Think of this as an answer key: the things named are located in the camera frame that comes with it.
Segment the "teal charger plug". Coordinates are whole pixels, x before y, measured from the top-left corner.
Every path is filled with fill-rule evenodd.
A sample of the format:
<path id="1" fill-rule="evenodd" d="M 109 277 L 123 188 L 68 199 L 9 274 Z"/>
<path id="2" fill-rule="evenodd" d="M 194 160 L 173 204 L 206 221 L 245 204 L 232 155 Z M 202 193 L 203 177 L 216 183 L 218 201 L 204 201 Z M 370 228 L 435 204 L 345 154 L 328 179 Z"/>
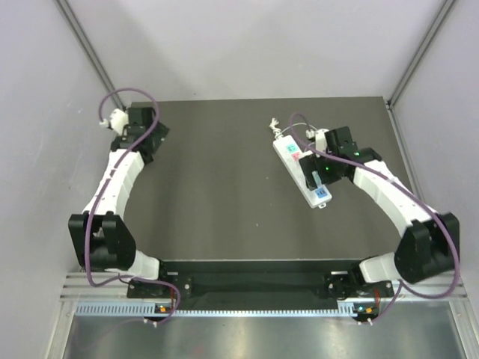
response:
<path id="1" fill-rule="evenodd" d="M 312 175 L 312 177 L 313 177 L 313 179 L 314 179 L 314 182 L 315 182 L 316 186 L 317 186 L 318 188 L 321 187 L 321 186 L 323 185 L 323 183 L 322 183 L 322 181 L 321 181 L 321 179 L 320 179 L 320 176 L 319 176 L 319 174 L 317 173 L 317 171 L 313 171 L 311 175 Z"/>

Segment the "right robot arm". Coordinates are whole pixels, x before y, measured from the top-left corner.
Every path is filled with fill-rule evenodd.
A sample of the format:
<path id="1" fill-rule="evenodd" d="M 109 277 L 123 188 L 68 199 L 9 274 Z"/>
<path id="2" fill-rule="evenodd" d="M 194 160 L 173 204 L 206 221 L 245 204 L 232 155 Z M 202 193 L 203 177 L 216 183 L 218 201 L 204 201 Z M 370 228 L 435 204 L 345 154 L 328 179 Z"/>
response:
<path id="1" fill-rule="evenodd" d="M 439 214 L 422 203 L 377 151 L 358 147 L 349 127 L 309 129 L 306 137 L 309 152 L 299 164 L 307 189 L 348 179 L 388 216 L 400 236 L 395 251 L 368 257 L 350 269 L 349 285 L 356 295 L 368 295 L 377 282 L 414 284 L 446 271 L 453 271 L 453 282 L 458 282 L 460 223 L 455 215 Z"/>

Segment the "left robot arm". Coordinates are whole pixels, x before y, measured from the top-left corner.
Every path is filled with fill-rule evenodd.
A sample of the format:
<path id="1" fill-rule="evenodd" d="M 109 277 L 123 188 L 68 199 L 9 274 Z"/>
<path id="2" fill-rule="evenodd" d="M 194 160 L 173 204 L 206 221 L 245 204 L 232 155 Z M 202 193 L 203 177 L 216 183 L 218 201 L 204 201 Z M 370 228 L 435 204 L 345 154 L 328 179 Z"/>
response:
<path id="1" fill-rule="evenodd" d="M 128 281 L 144 278 L 144 288 L 159 297 L 170 286 L 165 264 L 137 248 L 123 219 L 135 180 L 169 132 L 155 118 L 152 107 L 130 107 L 116 108 L 100 121 L 101 127 L 115 133 L 107 167 L 86 207 L 70 216 L 68 230 L 84 270 L 108 271 Z"/>

